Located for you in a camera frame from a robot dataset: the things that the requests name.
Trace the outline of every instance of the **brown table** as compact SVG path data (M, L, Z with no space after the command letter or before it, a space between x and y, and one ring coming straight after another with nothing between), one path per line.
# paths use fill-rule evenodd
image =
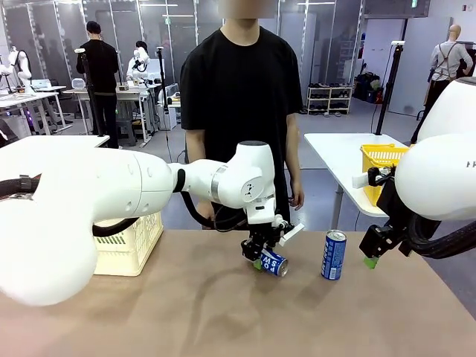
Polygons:
M245 232L164 232L140 277L94 277L42 309L1 296L0 356L475 356L476 321L423 259L392 251L371 271L347 236L332 282L322 233L281 248L276 278L241 257Z

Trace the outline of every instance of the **shoe rack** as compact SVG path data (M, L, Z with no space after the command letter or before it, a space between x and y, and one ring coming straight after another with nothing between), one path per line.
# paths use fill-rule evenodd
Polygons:
M307 88L307 114L349 114L352 87L343 85L310 84Z

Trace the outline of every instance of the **blue can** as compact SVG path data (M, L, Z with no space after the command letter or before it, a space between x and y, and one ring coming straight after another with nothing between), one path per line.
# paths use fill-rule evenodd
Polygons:
M328 280L341 278L347 237L341 231L332 230L326 234L321 274Z
M261 268L277 277L283 277L288 272L288 260L264 248L261 251Z

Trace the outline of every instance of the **hand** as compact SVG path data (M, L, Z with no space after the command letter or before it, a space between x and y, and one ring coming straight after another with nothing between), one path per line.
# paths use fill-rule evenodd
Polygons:
M289 205L295 210L300 210L304 205L304 190L300 181L291 181L292 197L289 199Z
M202 216L203 218L215 220L215 211L213 210L213 206L211 205L210 201L200 201L196 206L196 211ZM210 227L202 226L202 229L211 229Z

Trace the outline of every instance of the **can top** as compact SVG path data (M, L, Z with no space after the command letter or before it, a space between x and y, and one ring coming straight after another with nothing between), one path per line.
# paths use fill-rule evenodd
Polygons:
M345 236L344 232L337 231L337 230L328 231L328 232L327 232L327 236L328 236L330 239L338 240L338 241L344 241L344 240L347 239L347 237Z

